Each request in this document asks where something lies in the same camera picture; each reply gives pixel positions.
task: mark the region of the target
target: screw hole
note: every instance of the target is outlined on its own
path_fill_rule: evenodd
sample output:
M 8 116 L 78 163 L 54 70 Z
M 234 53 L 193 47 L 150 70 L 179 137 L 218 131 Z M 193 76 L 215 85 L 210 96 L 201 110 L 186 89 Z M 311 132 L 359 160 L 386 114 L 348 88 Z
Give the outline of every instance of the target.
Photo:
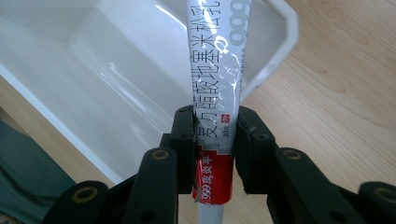
M 294 151 L 294 150 L 285 150 L 283 152 L 283 155 L 286 156 L 288 159 L 295 160 L 295 161 L 297 161 L 301 158 L 300 153 L 298 153 L 297 151 Z
M 155 219 L 155 212 L 152 210 L 147 210 L 140 214 L 140 221 L 143 223 L 149 223 L 154 219 Z
M 396 191 L 386 188 L 375 188 L 374 193 L 382 200 L 388 203 L 396 204 Z
M 347 217 L 340 212 L 331 211 L 330 217 L 338 223 L 347 223 Z
M 152 158 L 154 158 L 154 160 L 160 161 L 160 160 L 163 160 L 166 157 L 168 157 L 169 153 L 165 150 L 156 150 L 151 155 L 152 155 Z
M 98 193 L 98 189 L 95 187 L 85 187 L 77 190 L 73 196 L 73 202 L 75 203 L 85 203 L 93 199 Z
M 267 139 L 268 135 L 267 134 L 260 134 L 259 138 L 260 139 Z

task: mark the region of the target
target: wooden surface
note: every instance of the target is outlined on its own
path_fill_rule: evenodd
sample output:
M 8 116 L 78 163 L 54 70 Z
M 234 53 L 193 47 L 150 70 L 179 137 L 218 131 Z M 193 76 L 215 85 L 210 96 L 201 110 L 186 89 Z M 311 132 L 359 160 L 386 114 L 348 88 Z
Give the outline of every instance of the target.
M 333 183 L 354 192 L 364 181 L 396 185 L 396 2 L 288 2 L 299 15 L 299 44 L 243 105 L 259 113 L 281 147 L 308 154 Z M 4 80 L 0 84 L 0 106 L 67 173 L 108 183 L 40 115 L 29 117 L 34 110 Z M 65 164 L 64 156 L 76 163 Z M 265 200 L 247 196 L 235 174 L 224 223 L 272 223 Z M 191 196 L 180 196 L 179 223 L 196 218 Z

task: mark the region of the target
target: white toothpaste tube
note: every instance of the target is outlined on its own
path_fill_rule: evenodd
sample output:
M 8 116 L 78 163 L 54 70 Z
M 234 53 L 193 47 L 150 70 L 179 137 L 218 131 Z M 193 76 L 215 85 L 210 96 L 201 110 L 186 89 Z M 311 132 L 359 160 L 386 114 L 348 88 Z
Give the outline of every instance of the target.
M 185 0 L 193 108 L 199 119 L 196 186 L 200 223 L 221 223 L 233 181 L 251 0 Z

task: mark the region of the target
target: white tray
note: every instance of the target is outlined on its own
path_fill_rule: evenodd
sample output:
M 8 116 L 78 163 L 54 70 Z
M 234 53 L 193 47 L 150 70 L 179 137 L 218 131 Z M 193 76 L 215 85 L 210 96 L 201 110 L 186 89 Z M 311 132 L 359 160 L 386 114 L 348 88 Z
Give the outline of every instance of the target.
M 297 42 L 281 0 L 255 0 L 242 100 Z M 191 104 L 183 0 L 0 2 L 0 75 L 114 183 Z

